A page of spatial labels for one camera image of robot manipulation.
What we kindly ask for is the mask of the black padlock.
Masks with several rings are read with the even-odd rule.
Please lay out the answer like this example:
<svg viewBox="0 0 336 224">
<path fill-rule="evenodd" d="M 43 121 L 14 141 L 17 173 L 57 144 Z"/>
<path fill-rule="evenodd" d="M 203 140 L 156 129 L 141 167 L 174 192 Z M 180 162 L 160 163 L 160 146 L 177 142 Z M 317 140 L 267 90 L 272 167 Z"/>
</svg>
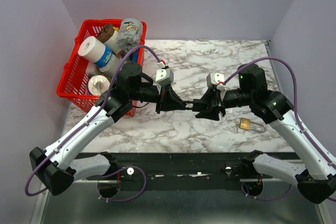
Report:
<svg viewBox="0 0 336 224">
<path fill-rule="evenodd" d="M 183 101 L 186 110 L 193 112 L 201 112 L 208 109 L 208 103 L 202 99 L 193 99 L 191 101 Z"/>
</svg>

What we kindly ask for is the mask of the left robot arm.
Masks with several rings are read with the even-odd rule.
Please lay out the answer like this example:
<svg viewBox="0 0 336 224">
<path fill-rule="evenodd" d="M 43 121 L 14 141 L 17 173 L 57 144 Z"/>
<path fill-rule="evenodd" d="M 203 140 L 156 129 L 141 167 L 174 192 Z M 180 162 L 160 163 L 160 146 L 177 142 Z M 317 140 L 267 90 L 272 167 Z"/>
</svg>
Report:
<svg viewBox="0 0 336 224">
<path fill-rule="evenodd" d="M 108 90 L 87 115 L 62 138 L 45 148 L 29 153 L 32 175 L 57 196 L 79 179 L 102 176 L 112 179 L 116 166 L 107 154 L 76 162 L 77 155 L 102 131 L 118 122 L 132 108 L 134 101 L 155 103 L 158 112 L 184 110 L 186 103 L 173 91 L 173 71 L 160 61 L 155 79 L 147 76 L 135 62 L 120 64 Z"/>
</svg>

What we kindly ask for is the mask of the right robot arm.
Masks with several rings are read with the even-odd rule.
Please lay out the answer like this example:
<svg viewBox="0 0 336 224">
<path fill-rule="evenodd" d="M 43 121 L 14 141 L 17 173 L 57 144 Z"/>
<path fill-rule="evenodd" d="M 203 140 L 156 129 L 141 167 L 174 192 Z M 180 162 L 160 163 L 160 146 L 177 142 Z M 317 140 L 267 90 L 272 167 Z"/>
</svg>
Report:
<svg viewBox="0 0 336 224">
<path fill-rule="evenodd" d="M 225 90 L 221 74 L 207 76 L 208 89 L 201 99 L 193 101 L 196 118 L 218 121 L 225 110 L 248 106 L 252 113 L 278 132 L 302 161 L 301 165 L 252 151 L 243 158 L 243 176 L 264 174 L 298 188 L 314 204 L 320 204 L 335 193 L 335 157 L 330 154 L 297 115 L 295 106 L 285 95 L 267 88 L 266 75 L 256 64 L 238 68 L 239 88 Z"/>
</svg>

